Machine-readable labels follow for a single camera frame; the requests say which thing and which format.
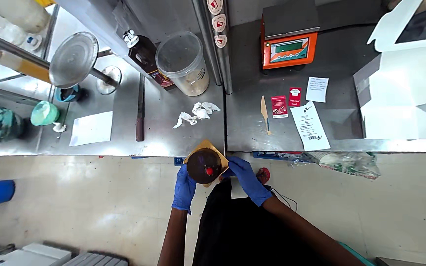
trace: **hand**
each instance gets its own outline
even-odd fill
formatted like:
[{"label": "hand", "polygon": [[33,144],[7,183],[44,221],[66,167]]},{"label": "hand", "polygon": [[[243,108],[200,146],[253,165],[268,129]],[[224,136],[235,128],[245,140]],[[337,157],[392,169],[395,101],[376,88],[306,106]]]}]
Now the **hand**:
[{"label": "hand", "polygon": [[240,181],[244,192],[258,207],[260,207],[266,199],[272,197],[272,193],[257,179],[249,162],[236,156],[229,156],[227,159],[230,161],[228,166]]},{"label": "hand", "polygon": [[196,182],[188,176],[186,164],[182,164],[177,173],[177,181],[175,183],[174,202],[172,208],[188,211],[191,215],[190,205],[192,204],[193,196],[195,195]]}]

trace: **black cord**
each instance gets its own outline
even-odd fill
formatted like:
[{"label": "black cord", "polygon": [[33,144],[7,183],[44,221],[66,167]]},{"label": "black cord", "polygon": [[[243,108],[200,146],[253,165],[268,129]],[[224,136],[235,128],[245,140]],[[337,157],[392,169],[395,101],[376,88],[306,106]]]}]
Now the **black cord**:
[{"label": "black cord", "polygon": [[299,203],[297,203],[296,201],[294,201],[293,199],[291,199],[291,198],[289,198],[289,197],[286,197],[286,196],[284,196],[284,195],[282,195],[282,194],[280,194],[278,191],[277,191],[277,189],[275,189],[275,188],[271,188],[271,190],[274,190],[277,194],[279,194],[279,196],[287,203],[287,205],[289,206],[289,208],[290,209],[292,209],[292,207],[290,206],[290,203],[285,199],[285,198],[287,198],[287,199],[289,199],[289,200],[291,200],[291,201],[293,201],[293,202],[295,202],[295,206],[296,206],[296,208],[295,208],[295,212],[297,212],[297,210],[299,209]]},{"label": "black cord", "polygon": [[347,29],[347,28],[369,27],[369,26],[375,26],[375,25],[377,25],[377,23],[360,23],[360,24],[345,25],[345,26],[340,26],[335,28],[324,29],[322,31],[319,31],[318,34],[341,30],[341,29]]}]

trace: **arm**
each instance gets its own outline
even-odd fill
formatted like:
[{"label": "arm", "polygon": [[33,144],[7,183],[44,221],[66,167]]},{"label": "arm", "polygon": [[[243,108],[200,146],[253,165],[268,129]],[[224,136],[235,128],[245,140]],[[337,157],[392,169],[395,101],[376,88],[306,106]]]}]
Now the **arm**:
[{"label": "arm", "polygon": [[258,206],[263,206],[268,212],[277,216],[298,237],[307,243],[315,252],[333,265],[356,265],[363,264],[339,245],[334,239],[320,231],[296,212],[283,204],[277,197],[273,197],[252,171],[251,165],[238,157],[228,157],[228,166],[236,177],[246,194]]},{"label": "arm", "polygon": [[172,208],[157,265],[184,265],[187,211]]},{"label": "arm", "polygon": [[268,198],[262,206],[268,212],[277,216],[315,252],[333,265],[363,265],[358,258],[349,253],[338,242],[292,211],[277,197]]},{"label": "arm", "polygon": [[195,195],[196,182],[188,176],[186,165],[177,173],[174,202],[170,212],[169,225],[157,265],[184,265],[185,230],[187,214],[192,214],[190,205]]}]

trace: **round sticker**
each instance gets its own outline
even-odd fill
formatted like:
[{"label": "round sticker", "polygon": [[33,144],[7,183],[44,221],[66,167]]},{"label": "round sticker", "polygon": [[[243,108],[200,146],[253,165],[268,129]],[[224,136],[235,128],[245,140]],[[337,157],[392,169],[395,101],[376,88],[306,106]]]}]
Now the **round sticker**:
[{"label": "round sticker", "polygon": [[206,5],[211,14],[218,15],[223,8],[223,0],[206,0]]},{"label": "round sticker", "polygon": [[226,37],[226,35],[216,35],[214,37],[214,43],[216,44],[216,46],[218,46],[218,48],[223,48],[226,45],[226,42],[228,41],[228,37]]},{"label": "round sticker", "polygon": [[220,14],[215,16],[212,19],[213,29],[215,29],[216,32],[222,32],[224,28],[226,27],[226,15]]}]

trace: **orange weighing scale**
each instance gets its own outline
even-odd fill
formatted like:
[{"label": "orange weighing scale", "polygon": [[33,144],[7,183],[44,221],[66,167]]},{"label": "orange weighing scale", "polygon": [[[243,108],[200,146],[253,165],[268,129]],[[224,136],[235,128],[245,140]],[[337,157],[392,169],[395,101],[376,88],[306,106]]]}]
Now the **orange weighing scale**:
[{"label": "orange weighing scale", "polygon": [[262,69],[310,64],[320,30],[314,0],[290,0],[262,10]]}]

